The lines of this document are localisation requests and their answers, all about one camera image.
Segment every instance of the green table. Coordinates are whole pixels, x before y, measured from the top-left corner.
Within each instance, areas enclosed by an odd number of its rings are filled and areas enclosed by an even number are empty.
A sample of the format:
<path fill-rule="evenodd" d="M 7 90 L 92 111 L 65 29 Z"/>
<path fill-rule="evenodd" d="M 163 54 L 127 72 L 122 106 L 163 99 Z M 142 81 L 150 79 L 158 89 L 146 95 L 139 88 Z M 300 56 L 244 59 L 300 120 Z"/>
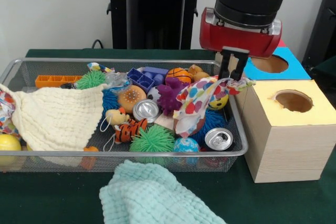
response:
<path fill-rule="evenodd" d="M 202 51 L 30 50 L 28 57 L 213 59 Z M 109 173 L 0 175 L 1 223 L 103 223 L 99 189 Z M 175 173 L 228 223 L 336 223 L 336 152 L 319 181 L 254 184 L 245 159 L 228 173 Z"/>

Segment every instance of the metal basket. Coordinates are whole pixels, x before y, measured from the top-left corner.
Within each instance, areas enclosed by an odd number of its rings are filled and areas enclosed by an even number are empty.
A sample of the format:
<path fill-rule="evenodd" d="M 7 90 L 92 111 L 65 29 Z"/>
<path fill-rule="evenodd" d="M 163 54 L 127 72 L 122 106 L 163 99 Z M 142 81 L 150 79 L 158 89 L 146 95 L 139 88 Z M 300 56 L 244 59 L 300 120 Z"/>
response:
<path fill-rule="evenodd" d="M 25 58 L 12 61 L 0 77 L 0 83 L 12 91 L 32 92 L 36 90 L 38 75 L 83 75 L 88 72 L 89 62 L 98 62 L 117 71 L 126 72 L 132 67 L 143 66 L 172 69 L 199 65 L 211 75 L 218 74 L 219 64 L 215 61 L 188 60 L 125 60 L 125 59 L 57 59 Z M 226 172 L 238 156 L 248 149 L 246 135 L 242 126 L 234 97 L 229 97 L 224 117 L 234 137 L 234 149 L 228 152 L 199 153 L 136 153 L 129 152 L 129 144 L 115 145 L 110 152 L 102 147 L 110 138 L 110 132 L 93 134 L 88 146 L 96 146 L 101 152 L 41 152 L 41 151 L 0 151 L 0 170 L 16 172 L 112 172 L 124 160 L 157 163 L 172 172 Z"/>

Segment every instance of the mint green cloth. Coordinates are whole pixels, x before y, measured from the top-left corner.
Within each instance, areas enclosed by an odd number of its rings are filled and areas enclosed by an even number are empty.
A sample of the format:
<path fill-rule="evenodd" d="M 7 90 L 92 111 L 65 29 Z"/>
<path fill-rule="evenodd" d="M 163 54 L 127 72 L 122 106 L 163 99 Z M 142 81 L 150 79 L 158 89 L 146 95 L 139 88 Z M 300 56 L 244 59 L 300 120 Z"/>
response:
<path fill-rule="evenodd" d="M 126 160 L 99 197 L 105 224 L 225 224 L 160 165 Z"/>

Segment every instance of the blue ball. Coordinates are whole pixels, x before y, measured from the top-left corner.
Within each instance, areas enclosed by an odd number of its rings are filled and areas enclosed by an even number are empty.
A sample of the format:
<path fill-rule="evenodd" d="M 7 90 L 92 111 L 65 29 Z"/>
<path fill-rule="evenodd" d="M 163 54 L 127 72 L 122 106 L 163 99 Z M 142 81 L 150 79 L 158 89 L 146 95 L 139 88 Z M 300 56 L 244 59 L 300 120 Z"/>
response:
<path fill-rule="evenodd" d="M 199 145 L 198 143 L 193 140 L 192 138 L 179 138 L 176 140 L 174 144 L 174 152 L 198 152 Z M 176 163 L 181 165 L 188 164 L 188 165 L 196 165 L 198 161 L 198 157 L 176 157 Z"/>

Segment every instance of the orange toy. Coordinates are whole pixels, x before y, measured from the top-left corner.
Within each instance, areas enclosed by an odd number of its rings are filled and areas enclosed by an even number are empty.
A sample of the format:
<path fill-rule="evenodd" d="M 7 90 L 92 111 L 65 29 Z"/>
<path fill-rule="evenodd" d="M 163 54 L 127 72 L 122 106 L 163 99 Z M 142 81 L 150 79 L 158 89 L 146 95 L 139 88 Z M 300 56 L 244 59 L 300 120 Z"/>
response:
<path fill-rule="evenodd" d="M 35 86 L 40 89 L 44 87 L 59 88 L 65 83 L 75 83 L 82 76 L 38 76 L 35 80 Z"/>
<path fill-rule="evenodd" d="M 98 152 L 99 150 L 94 147 L 85 147 L 84 148 L 85 152 Z M 95 165 L 97 160 L 97 157 L 83 157 L 82 162 L 80 162 L 80 166 L 83 167 L 86 170 L 91 170 L 93 166 Z"/>
<path fill-rule="evenodd" d="M 166 75 L 166 78 L 168 77 L 176 77 L 180 81 L 185 82 L 185 83 L 191 83 L 192 81 L 192 75 L 188 73 L 187 70 L 183 68 L 173 68 L 169 70 L 169 72 Z"/>
<path fill-rule="evenodd" d="M 138 86 L 131 85 L 129 89 L 119 94 L 118 102 L 121 107 L 125 108 L 127 114 L 132 114 L 134 105 L 146 98 L 147 95 L 145 91 Z"/>
<path fill-rule="evenodd" d="M 116 144 L 130 142 L 133 136 L 139 135 L 140 128 L 146 130 L 146 127 L 147 119 L 142 119 L 140 122 L 131 125 L 121 124 L 120 126 L 114 126 Z"/>

